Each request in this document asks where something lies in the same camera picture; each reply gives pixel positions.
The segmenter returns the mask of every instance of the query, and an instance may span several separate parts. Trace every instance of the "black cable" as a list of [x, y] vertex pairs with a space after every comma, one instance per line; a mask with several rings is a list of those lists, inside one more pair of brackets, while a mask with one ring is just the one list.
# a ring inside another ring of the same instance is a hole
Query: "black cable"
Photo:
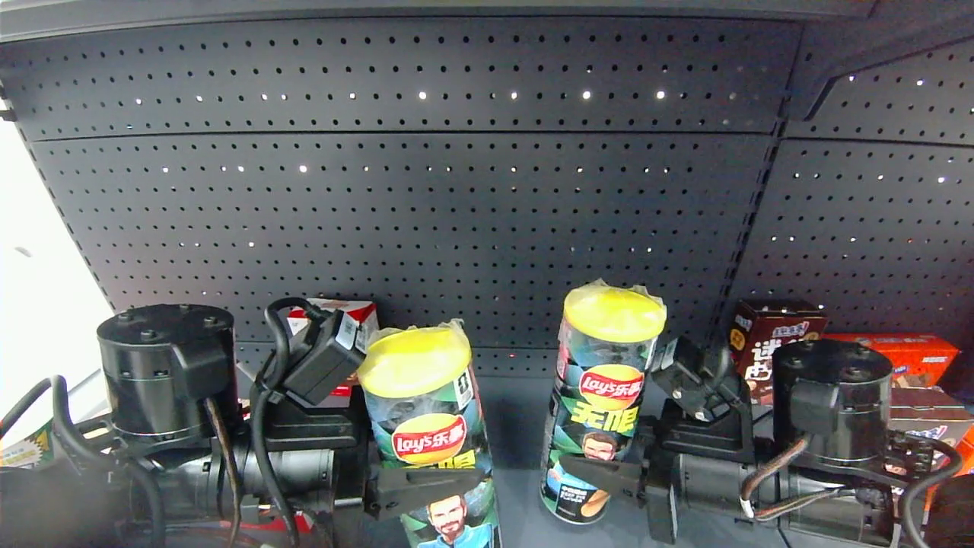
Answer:
[[267, 454], [267, 443], [264, 439], [264, 413], [272, 394], [272, 391], [264, 390], [260, 392], [257, 401], [253, 403], [250, 412], [250, 437], [253, 441], [253, 454], [257, 459], [257, 468], [260, 469], [260, 475], [267, 486], [267, 492], [271, 495], [274, 505], [278, 507], [281, 519], [284, 520], [284, 527], [287, 529], [287, 538], [290, 540], [291, 546], [296, 547], [300, 543], [300, 537], [298, 536], [297, 523], [294, 521], [294, 511], [281, 491], [281, 484], [274, 473], [271, 457]]
[[71, 422], [71, 410], [67, 405], [67, 383], [64, 381], [64, 377], [56, 374], [50, 378], [50, 383], [54, 390], [54, 434], [57, 439], [73, 456], [84, 457], [90, 465], [102, 470], [114, 469], [116, 467], [115, 461], [110, 456], [93, 450], [88, 445], [88, 440]]
[[287, 327], [281, 319], [281, 311], [284, 308], [293, 308], [295, 306], [306, 312], [312, 308], [318, 309], [312, 303], [308, 302], [308, 299], [299, 296], [279, 298], [264, 309], [264, 321], [267, 322], [267, 327], [270, 328], [271, 334], [274, 336], [275, 364], [270, 378], [266, 379], [267, 386], [272, 390], [277, 388], [283, 380], [284, 374], [287, 372], [287, 364], [291, 359], [290, 337], [287, 334]]
[[919, 438], [917, 436], [910, 436], [913, 439], [925, 440], [933, 445], [934, 449], [945, 454], [950, 462], [947, 465], [940, 468], [936, 472], [933, 472], [927, 476], [924, 476], [919, 481], [909, 484], [906, 489], [903, 489], [903, 494], [900, 495], [900, 522], [903, 525], [903, 531], [906, 533], [907, 538], [910, 540], [910, 544], [914, 548], [930, 548], [926, 541], [920, 536], [919, 527], [914, 521], [914, 514], [911, 510], [913, 505], [913, 500], [917, 496], [926, 492], [927, 489], [943, 483], [960, 471], [960, 467], [963, 465], [960, 453], [956, 449], [941, 442], [940, 440], [934, 440], [930, 438]]
[[223, 423], [220, 416], [220, 409], [216, 406], [216, 401], [212, 397], [204, 400], [206, 414], [209, 415], [209, 422], [216, 431], [216, 440], [220, 444], [220, 451], [223, 452], [223, 461], [227, 463], [227, 476], [230, 478], [230, 493], [233, 497], [234, 516], [230, 522], [230, 538], [227, 546], [233, 548], [237, 542], [237, 535], [241, 530], [241, 521], [244, 519], [241, 505], [243, 493], [241, 492], [240, 472], [237, 469], [237, 456], [234, 455], [234, 448], [230, 445], [230, 434], [227, 433], [227, 426]]
[[[117, 467], [115, 460], [93, 450], [71, 422], [71, 411], [67, 405], [67, 383], [64, 377], [59, 374], [54, 375], [50, 378], [50, 383], [54, 390], [54, 434], [57, 439], [67, 451], [73, 452], [75, 456], [84, 457], [91, 465], [103, 470], [114, 470]], [[132, 479], [145, 491], [145, 498], [149, 504], [149, 520], [152, 524], [152, 546], [162, 548], [166, 546], [166, 512], [159, 485], [156, 484], [155, 478], [138, 464], [128, 463], [126, 468]]]
[[9, 411], [7, 411], [7, 414], [5, 414], [3, 417], [3, 421], [0, 421], [0, 440], [3, 440], [4, 436], [7, 435], [7, 432], [10, 431], [14, 424], [17, 424], [17, 421], [20, 420], [20, 417], [24, 414], [24, 412], [30, 409], [30, 406], [34, 405], [34, 402], [44, 395], [44, 393], [48, 391], [48, 388], [51, 388], [51, 380], [49, 378], [45, 378], [44, 380], [35, 384], [29, 392], [24, 394], [23, 397], [20, 398], [20, 400], [15, 403]]
[[150, 546], [153, 548], [163, 548], [166, 546], [166, 508], [163, 506], [163, 495], [159, 491], [159, 484], [156, 478], [148, 470], [142, 468], [135, 462], [129, 462], [125, 466], [133, 481], [135, 481], [145, 493], [145, 500], [149, 504], [149, 521], [152, 524], [150, 532]]
[[[326, 317], [321, 309], [307, 299], [298, 296], [279, 298], [264, 309], [264, 321], [267, 322], [267, 326], [274, 336], [275, 350], [274, 356], [264, 364], [254, 379], [254, 391], [257, 393], [257, 397], [256, 401], [251, 402], [250, 411], [250, 437], [253, 441], [257, 467], [260, 469], [260, 474], [267, 485], [267, 491], [271, 495], [274, 505], [278, 507], [281, 519], [284, 520], [287, 537], [292, 546], [298, 546], [300, 543], [298, 527], [294, 520], [294, 511], [284, 497], [281, 484], [274, 473], [271, 458], [267, 454], [267, 442], [264, 437], [264, 414], [271, 397], [275, 394], [275, 390], [283, 382], [291, 356], [290, 339], [288, 338], [287, 328], [281, 319], [281, 311], [295, 306], [303, 309], [309, 320], [313, 322], [321, 322]], [[268, 376], [268, 369], [272, 363], [273, 368]]]

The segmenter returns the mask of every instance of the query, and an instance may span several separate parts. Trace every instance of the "barcode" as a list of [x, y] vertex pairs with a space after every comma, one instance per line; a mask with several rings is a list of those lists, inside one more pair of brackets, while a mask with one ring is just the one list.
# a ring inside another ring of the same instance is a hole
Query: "barcode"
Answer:
[[346, 350], [352, 350], [352, 345], [356, 341], [356, 321], [348, 314], [342, 317], [342, 325], [338, 328], [335, 335], [335, 342], [341, 344]]
[[453, 381], [453, 387], [457, 394], [457, 407], [462, 410], [473, 399], [473, 383], [470, 382], [470, 369], [462, 372]]

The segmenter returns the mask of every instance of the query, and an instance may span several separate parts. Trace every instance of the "product packaging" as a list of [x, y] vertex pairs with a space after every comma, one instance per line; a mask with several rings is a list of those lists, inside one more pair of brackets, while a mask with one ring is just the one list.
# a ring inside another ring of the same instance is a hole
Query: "product packaging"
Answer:
[[[365, 346], [375, 332], [379, 330], [379, 319], [376, 305], [368, 300], [336, 300], [330, 298], [309, 298], [314, 306], [334, 312], [341, 310], [345, 312], [342, 320], [340, 336], [351, 347], [354, 344], [359, 350], [365, 352]], [[291, 334], [300, 332], [308, 325], [308, 318], [304, 310], [295, 307], [287, 314], [287, 325], [291, 329]], [[331, 394], [318, 407], [322, 408], [346, 408], [352, 398], [352, 387], [358, 384], [357, 377], [353, 374], [342, 384], [339, 384]]]
[[771, 355], [796, 340], [822, 337], [828, 318], [800, 299], [744, 299], [737, 303], [728, 343], [737, 372], [751, 389], [751, 403], [774, 402]]
[[960, 458], [964, 459], [964, 464], [957, 474], [974, 474], [974, 428], [971, 428], [964, 439], [957, 444], [957, 452], [960, 453]]
[[571, 524], [605, 515], [608, 494], [565, 472], [561, 455], [622, 460], [643, 398], [646, 367], [666, 322], [646, 288], [599, 280], [565, 298], [554, 390], [544, 427], [542, 502]]
[[[964, 467], [959, 473], [970, 472], [974, 466], [974, 455], [965, 447], [966, 436], [974, 436], [974, 415], [964, 408], [964, 405], [954, 398], [944, 394], [937, 388], [900, 388], [893, 387], [890, 396], [889, 428], [915, 434], [924, 438], [940, 440], [945, 444], [957, 448], [965, 457]], [[936, 470], [944, 465], [947, 457], [940, 452], [934, 452], [933, 468]], [[902, 473], [902, 470], [890, 471]], [[929, 510], [933, 499], [932, 489], [927, 496], [926, 508]], [[893, 495], [898, 497], [903, 490], [893, 488]]]
[[893, 385], [933, 386], [950, 366], [958, 350], [929, 333], [826, 333], [826, 338], [858, 342], [893, 363]]
[[383, 466], [478, 468], [474, 489], [401, 518], [413, 548], [501, 548], [479, 390], [461, 322], [382, 330], [358, 369]]

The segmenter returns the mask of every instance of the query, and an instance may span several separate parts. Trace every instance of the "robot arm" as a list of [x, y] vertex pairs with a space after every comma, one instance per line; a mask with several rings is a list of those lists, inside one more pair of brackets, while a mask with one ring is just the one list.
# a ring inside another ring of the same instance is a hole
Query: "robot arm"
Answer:
[[[946, 512], [931, 512], [927, 542], [919, 534], [923, 495], [953, 476], [960, 458], [937, 440], [887, 430], [892, 367], [881, 354], [832, 340], [778, 349], [767, 440], [752, 432], [747, 384], [725, 374], [726, 364], [710, 369], [685, 339], [673, 344], [650, 367], [670, 399], [659, 419], [640, 425], [642, 464], [562, 458], [568, 473], [645, 507], [653, 539], [674, 543], [678, 510], [689, 507], [868, 546], [890, 546], [900, 529], [914, 548], [966, 546], [931, 534]], [[931, 472], [936, 450], [950, 462]]]

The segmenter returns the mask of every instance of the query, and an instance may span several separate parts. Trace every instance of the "pegboard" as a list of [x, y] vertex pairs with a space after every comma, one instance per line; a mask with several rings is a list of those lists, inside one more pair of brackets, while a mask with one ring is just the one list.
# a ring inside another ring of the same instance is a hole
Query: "pegboard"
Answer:
[[770, 133], [789, 22], [287, 20], [5, 44], [25, 138], [187, 133]]
[[475, 346], [549, 348], [598, 277], [665, 295], [706, 337], [770, 137], [354, 134], [36, 142], [115, 308], [227, 307], [269, 340], [286, 294], [380, 304], [385, 325], [465, 318]]
[[786, 135], [974, 145], [974, 39], [844, 75]]
[[831, 331], [974, 340], [974, 149], [785, 140], [736, 297], [800, 297]]

